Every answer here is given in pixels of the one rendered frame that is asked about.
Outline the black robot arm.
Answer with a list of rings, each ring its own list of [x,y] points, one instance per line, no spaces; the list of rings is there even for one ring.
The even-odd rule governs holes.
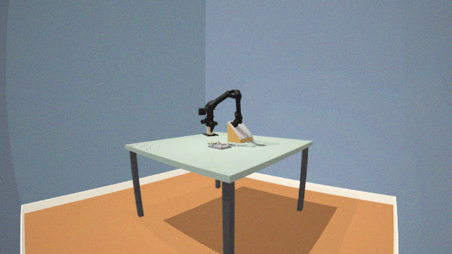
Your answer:
[[[241,113],[241,102],[240,100],[242,99],[242,95],[241,92],[239,90],[231,90],[231,91],[227,91],[226,93],[223,93],[222,95],[220,95],[219,97],[217,97],[216,99],[213,99],[211,101],[209,101],[206,105],[205,108],[199,108],[198,109],[198,115],[213,115],[213,110],[215,110],[216,106],[221,103],[224,99],[231,97],[236,99],[236,112],[234,113],[235,115],[235,120],[233,122],[231,122],[231,124],[234,127],[238,127],[238,124],[242,123],[242,113]],[[210,123],[209,118],[205,118],[203,120],[201,120],[201,124],[204,123]]]

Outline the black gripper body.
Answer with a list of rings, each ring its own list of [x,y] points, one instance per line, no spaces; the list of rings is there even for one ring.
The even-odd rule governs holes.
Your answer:
[[[210,124],[211,126],[215,126],[215,125],[217,125],[218,123],[217,122],[215,122],[214,120],[213,120],[213,115],[207,115],[206,117],[208,117],[209,118],[209,121],[210,121],[210,123],[205,123],[205,124]]]

